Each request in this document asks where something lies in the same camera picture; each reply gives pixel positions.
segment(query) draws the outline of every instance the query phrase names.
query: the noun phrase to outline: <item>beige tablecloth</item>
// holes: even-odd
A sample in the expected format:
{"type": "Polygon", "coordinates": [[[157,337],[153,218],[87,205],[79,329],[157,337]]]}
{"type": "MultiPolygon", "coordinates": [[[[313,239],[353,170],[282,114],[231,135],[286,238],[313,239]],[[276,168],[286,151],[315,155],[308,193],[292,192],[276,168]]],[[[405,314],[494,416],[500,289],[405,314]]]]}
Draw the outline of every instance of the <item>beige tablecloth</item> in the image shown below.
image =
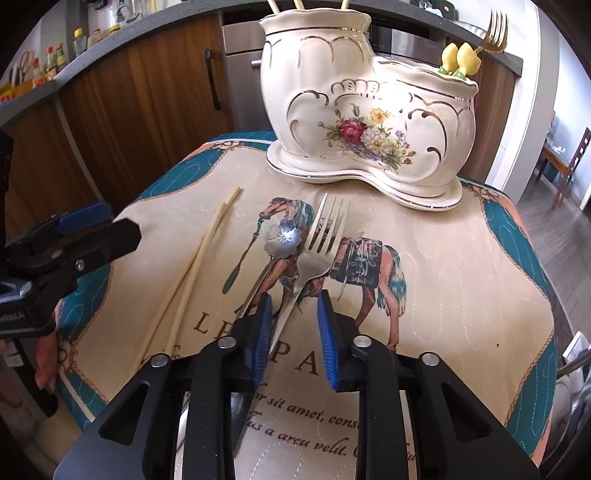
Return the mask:
{"type": "MultiPolygon", "coordinates": [[[[399,334],[398,352],[405,355],[441,355],[538,459],[554,392],[556,346],[545,277],[513,204],[470,180],[462,180],[462,201],[448,212],[404,208],[356,180],[301,183],[268,166],[265,152],[273,140],[272,132],[253,132],[207,143],[121,213],[141,227],[138,250],[84,277],[59,321],[59,389],[81,427],[128,380],[154,310],[216,208],[238,185],[244,190],[207,252],[175,355],[196,353],[229,331],[234,311],[268,261],[270,225],[292,219],[306,233],[325,192],[354,201],[345,229],[347,275],[335,271],[310,284],[291,315],[252,406],[237,478],[355,476],[358,396],[330,391],[324,377],[315,298],[322,287],[337,312],[364,318],[362,333],[383,343],[393,337],[395,343],[399,334]],[[259,219],[260,233],[223,294],[259,219]]],[[[292,258],[269,291],[275,309],[296,277],[292,258]]],[[[148,354],[163,348],[179,297],[148,354]]],[[[412,465],[411,438],[407,432],[412,465]]]]}

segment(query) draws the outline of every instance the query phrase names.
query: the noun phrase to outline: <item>cabinet handle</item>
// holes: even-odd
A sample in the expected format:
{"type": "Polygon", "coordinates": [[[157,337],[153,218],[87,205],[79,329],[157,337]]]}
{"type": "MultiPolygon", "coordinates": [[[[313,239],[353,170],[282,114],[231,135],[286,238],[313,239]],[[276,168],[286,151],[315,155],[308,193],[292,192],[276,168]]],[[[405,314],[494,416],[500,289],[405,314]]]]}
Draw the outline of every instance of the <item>cabinet handle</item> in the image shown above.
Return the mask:
{"type": "Polygon", "coordinates": [[[222,106],[220,105],[220,101],[217,99],[217,92],[216,92],[216,84],[213,81],[213,71],[212,71],[212,51],[207,48],[203,52],[203,56],[205,57],[205,68],[207,68],[207,76],[209,78],[209,88],[212,91],[212,103],[214,110],[221,110],[222,106]]]}

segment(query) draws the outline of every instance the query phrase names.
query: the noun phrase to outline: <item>floor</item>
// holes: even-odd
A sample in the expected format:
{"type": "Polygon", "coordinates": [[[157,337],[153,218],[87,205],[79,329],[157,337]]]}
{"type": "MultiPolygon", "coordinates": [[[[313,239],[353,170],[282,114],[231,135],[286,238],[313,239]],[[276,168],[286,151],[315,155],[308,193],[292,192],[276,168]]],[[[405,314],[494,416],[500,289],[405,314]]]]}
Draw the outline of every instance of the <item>floor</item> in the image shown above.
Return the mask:
{"type": "MultiPolygon", "coordinates": [[[[574,331],[591,339],[591,213],[568,199],[550,210],[556,188],[543,176],[535,183],[534,175],[517,210],[574,331]]],[[[558,333],[564,325],[555,321],[558,333]]]]}

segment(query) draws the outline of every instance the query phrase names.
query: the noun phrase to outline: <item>blue gripper pad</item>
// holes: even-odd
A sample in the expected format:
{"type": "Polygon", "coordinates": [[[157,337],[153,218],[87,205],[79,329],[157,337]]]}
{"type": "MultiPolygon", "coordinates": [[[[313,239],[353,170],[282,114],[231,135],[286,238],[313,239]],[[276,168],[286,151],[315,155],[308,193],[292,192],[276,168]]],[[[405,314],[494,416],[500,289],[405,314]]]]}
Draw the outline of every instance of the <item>blue gripper pad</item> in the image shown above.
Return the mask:
{"type": "Polygon", "coordinates": [[[339,385],[339,352],[333,333],[333,319],[335,314],[333,313],[330,297],[326,290],[323,290],[318,296],[317,310],[326,379],[330,384],[330,388],[336,390],[339,385]]]}
{"type": "Polygon", "coordinates": [[[256,315],[261,315],[259,330],[256,336],[255,347],[252,351],[252,385],[256,390],[262,381],[265,373],[267,359],[269,358],[269,344],[271,343],[271,324],[273,321],[273,307],[271,305],[271,296],[263,295],[264,301],[262,309],[257,309],[256,315]]]}
{"type": "Polygon", "coordinates": [[[62,215],[56,226],[56,233],[68,236],[90,226],[105,222],[110,216],[111,206],[108,203],[95,203],[75,212],[62,215]]]}

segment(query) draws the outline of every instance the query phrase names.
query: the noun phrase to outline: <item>fork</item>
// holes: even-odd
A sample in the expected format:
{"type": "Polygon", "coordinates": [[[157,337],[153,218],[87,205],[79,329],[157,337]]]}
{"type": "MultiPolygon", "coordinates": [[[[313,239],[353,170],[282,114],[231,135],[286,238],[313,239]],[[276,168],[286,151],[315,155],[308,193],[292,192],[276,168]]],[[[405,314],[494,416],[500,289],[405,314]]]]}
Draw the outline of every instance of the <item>fork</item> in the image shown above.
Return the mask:
{"type": "Polygon", "coordinates": [[[507,14],[491,11],[491,21],[482,43],[474,51],[479,54],[481,51],[488,53],[503,53],[507,48],[509,37],[509,18],[507,14]]]}
{"type": "Polygon", "coordinates": [[[275,350],[277,342],[279,341],[279,336],[285,328],[287,319],[289,318],[293,307],[296,305],[298,296],[300,296],[300,293],[306,283],[308,283],[313,278],[321,277],[327,273],[335,261],[340,241],[343,238],[343,231],[345,230],[345,222],[347,221],[351,200],[350,198],[347,200],[341,199],[338,204],[338,208],[335,209],[337,200],[334,198],[332,202],[329,202],[330,207],[327,206],[325,209],[324,207],[326,206],[327,195],[327,193],[324,194],[324,198],[322,198],[322,202],[318,208],[318,213],[314,218],[314,222],[310,227],[310,233],[306,238],[304,248],[297,258],[296,265],[299,276],[295,281],[290,299],[285,305],[283,305],[279,313],[279,318],[277,319],[277,325],[275,327],[275,333],[273,334],[273,340],[271,341],[271,349],[269,350],[269,354],[275,350]],[[343,212],[343,215],[339,224],[339,229],[335,234],[335,239],[331,242],[341,211],[343,212]],[[319,224],[320,230],[316,234],[316,229],[318,228],[319,224]]]}

